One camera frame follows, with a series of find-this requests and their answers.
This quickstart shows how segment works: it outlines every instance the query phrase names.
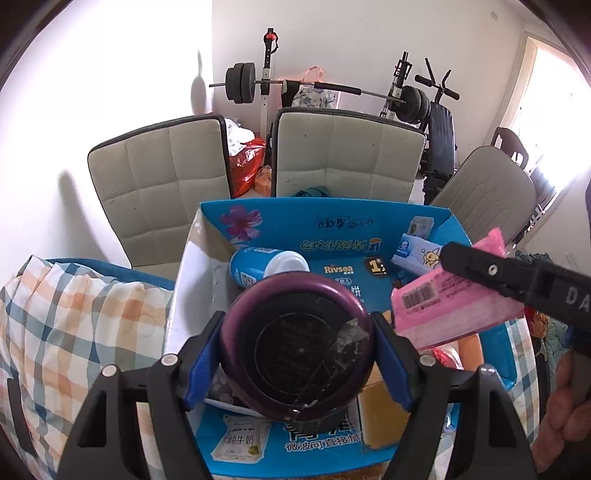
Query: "orange bag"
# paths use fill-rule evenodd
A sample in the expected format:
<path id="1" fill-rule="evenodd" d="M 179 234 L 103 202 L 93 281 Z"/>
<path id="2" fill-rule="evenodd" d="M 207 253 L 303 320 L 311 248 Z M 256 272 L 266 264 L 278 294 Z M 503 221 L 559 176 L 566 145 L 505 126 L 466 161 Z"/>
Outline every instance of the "orange bag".
<path id="1" fill-rule="evenodd" d="M 244 145 L 246 147 L 238 155 L 230 157 L 234 197 L 242 196 L 251 189 L 255 175 L 265 159 L 267 143 L 262 138 L 255 138 Z"/>

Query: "barbell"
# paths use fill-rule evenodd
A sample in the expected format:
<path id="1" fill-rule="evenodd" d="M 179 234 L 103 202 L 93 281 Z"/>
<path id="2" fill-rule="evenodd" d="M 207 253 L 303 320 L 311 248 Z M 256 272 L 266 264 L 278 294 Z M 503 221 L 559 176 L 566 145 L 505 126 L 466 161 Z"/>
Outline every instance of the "barbell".
<path id="1" fill-rule="evenodd" d="M 226 87 L 226 97 L 235 103 L 252 103 L 255 99 L 255 86 L 261 83 L 283 84 L 283 80 L 256 80 L 255 64 L 236 63 L 226 71 L 226 81 L 224 83 L 212 83 L 210 87 Z M 353 95 L 371 95 L 384 98 L 396 103 L 405 104 L 404 100 L 393 96 L 382 95 L 381 93 L 368 92 L 360 88 L 338 85 L 337 83 L 326 82 L 307 82 L 300 81 L 300 85 L 309 85 L 318 90 L 334 90 L 335 92 L 351 93 Z"/>

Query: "plaid blanket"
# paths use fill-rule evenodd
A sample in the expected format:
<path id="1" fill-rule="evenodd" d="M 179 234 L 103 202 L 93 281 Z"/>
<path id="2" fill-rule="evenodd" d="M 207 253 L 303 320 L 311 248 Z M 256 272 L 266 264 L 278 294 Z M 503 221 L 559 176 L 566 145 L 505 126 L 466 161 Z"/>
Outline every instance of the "plaid blanket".
<path id="1" fill-rule="evenodd" d="M 540 426 L 540 391 L 538 389 L 538 374 L 535 369 L 534 347 L 525 318 L 511 320 L 506 322 L 505 326 L 517 369 L 517 382 L 509 394 L 531 445 L 538 435 Z M 445 478 L 455 439 L 455 432 L 441 438 L 429 480 L 443 480 Z"/>
<path id="2" fill-rule="evenodd" d="M 100 370 L 148 367 L 162 355 L 172 292 L 122 283 L 77 264 L 31 257 L 0 291 L 0 424 L 38 479 L 56 476 L 68 434 Z M 7 380 L 18 379 L 37 457 L 17 441 Z M 160 467 L 147 406 L 138 408 L 148 464 Z"/>

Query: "human hand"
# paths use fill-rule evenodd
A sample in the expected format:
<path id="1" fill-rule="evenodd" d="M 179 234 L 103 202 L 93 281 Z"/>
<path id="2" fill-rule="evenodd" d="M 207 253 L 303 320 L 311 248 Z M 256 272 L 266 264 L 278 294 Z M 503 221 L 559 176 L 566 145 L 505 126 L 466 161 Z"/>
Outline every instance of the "human hand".
<path id="1" fill-rule="evenodd" d="M 591 431 L 591 401 L 573 409 L 573 392 L 569 386 L 573 373 L 571 352 L 566 353 L 556 368 L 556 390 L 546 406 L 538 437 L 531 446 L 538 473 L 545 472 L 564 450 L 565 442 L 581 442 Z"/>

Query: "white wall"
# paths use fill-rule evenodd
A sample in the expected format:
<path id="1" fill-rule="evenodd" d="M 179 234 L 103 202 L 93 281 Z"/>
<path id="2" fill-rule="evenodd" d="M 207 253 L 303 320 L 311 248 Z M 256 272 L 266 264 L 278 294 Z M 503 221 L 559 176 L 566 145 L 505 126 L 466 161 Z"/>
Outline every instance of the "white wall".
<path id="1" fill-rule="evenodd" d="M 129 265 L 86 157 L 210 108 L 211 14 L 211 0 L 74 0 L 29 46 L 0 91 L 0 284 L 31 254 Z"/>
<path id="2" fill-rule="evenodd" d="M 279 35 L 275 77 L 299 78 L 306 68 L 319 65 L 328 82 L 388 93 L 403 50 L 414 64 L 412 78 L 417 73 L 428 77 L 424 58 L 429 57 L 437 80 L 453 70 L 448 87 L 462 96 L 459 102 L 445 98 L 442 103 L 454 115 L 463 159 L 490 141 L 486 136 L 507 88 L 523 26 L 519 15 L 496 0 L 324 0 L 320 5 L 214 0 L 213 71 L 215 81 L 223 82 L 228 67 L 254 61 L 260 76 L 267 27 Z M 279 88 L 273 90 L 277 95 Z M 258 131 L 259 100 L 257 95 L 251 105 L 235 105 L 219 88 L 214 110 Z M 383 104 L 343 94 L 340 108 L 377 115 Z"/>
<path id="3" fill-rule="evenodd" d="M 548 214 L 539 229 L 534 227 L 527 233 L 518 247 L 528 253 L 548 253 L 558 265 L 591 275 L 591 236 L 585 204 L 589 180 L 591 168 L 577 176 L 556 210 Z M 567 259 L 569 254 L 574 264 Z"/>
<path id="4" fill-rule="evenodd" d="M 537 36 L 540 40 L 545 40 L 555 46 L 560 46 L 561 42 L 542 20 L 532 13 L 521 0 L 504 0 L 509 9 L 513 10 L 524 21 L 524 31 Z"/>

